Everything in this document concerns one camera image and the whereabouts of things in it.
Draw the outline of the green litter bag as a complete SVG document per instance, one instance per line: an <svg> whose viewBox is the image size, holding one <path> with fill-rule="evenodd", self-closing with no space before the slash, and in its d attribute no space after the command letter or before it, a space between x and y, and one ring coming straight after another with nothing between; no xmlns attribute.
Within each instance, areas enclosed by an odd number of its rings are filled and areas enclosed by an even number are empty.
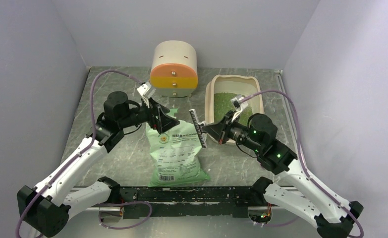
<svg viewBox="0 0 388 238"><path fill-rule="evenodd" d="M202 146L192 123L179 120L179 125L162 134L147 125L145 135L155 165L149 187L177 186L210 180L198 159Z"/></svg>

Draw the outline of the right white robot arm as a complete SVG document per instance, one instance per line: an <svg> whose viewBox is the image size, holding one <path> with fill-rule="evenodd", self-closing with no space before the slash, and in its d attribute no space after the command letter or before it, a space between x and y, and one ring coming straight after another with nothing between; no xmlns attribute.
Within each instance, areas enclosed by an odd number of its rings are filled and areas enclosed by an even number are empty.
<svg viewBox="0 0 388 238"><path fill-rule="evenodd" d="M264 114L253 114L246 125L226 113L219 122L196 126L199 136L204 133L219 144L233 140L252 150L260 165L286 180L301 194L281 188L267 178L258 179L251 192L256 205L266 202L281 207L311 224L323 238L350 238L357 218L363 211L358 201L348 201L324 185L304 167L297 154L276 139L277 127Z"/></svg>

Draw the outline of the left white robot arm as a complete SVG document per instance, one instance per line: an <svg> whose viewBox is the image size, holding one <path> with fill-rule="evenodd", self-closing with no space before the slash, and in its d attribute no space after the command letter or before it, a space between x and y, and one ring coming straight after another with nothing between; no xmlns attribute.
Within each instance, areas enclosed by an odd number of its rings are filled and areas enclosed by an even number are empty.
<svg viewBox="0 0 388 238"><path fill-rule="evenodd" d="M122 91L112 92L104 102L104 111L92 118L92 131L78 148L54 172L34 187L24 186L17 193L20 218L40 236L58 234L76 214L96 204L115 206L122 201L120 185L108 178L98 179L90 187L71 193L83 174L107 155L125 136L124 130L147 123L158 133L177 126L169 109L153 99L136 103Z"/></svg>

